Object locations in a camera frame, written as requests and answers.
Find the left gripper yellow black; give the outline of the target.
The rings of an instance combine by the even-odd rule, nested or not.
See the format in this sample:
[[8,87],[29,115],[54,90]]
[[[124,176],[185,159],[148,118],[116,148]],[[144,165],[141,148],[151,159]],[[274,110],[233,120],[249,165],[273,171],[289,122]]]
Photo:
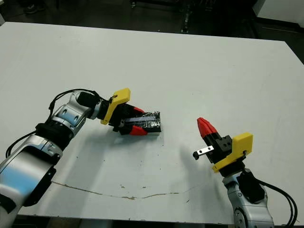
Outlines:
[[131,116],[131,114],[143,114],[144,110],[129,105],[131,97],[131,91],[129,88],[124,88],[114,92],[114,94],[105,100],[100,98],[100,107],[97,113],[97,119],[100,120],[102,125],[109,125],[113,127],[115,132],[119,132],[121,135],[147,135],[148,132],[143,128],[135,125],[126,125],[125,120]]

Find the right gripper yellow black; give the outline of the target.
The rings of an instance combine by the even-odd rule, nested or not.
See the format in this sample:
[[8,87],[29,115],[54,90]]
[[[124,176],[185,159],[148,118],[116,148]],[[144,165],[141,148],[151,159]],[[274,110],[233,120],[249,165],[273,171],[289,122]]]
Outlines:
[[193,153],[195,160],[206,155],[213,164],[213,171],[219,172],[223,177],[239,172],[245,167],[243,160],[252,152],[253,134],[242,133],[233,138],[229,135],[221,137],[208,120],[198,118],[197,124],[207,146]]

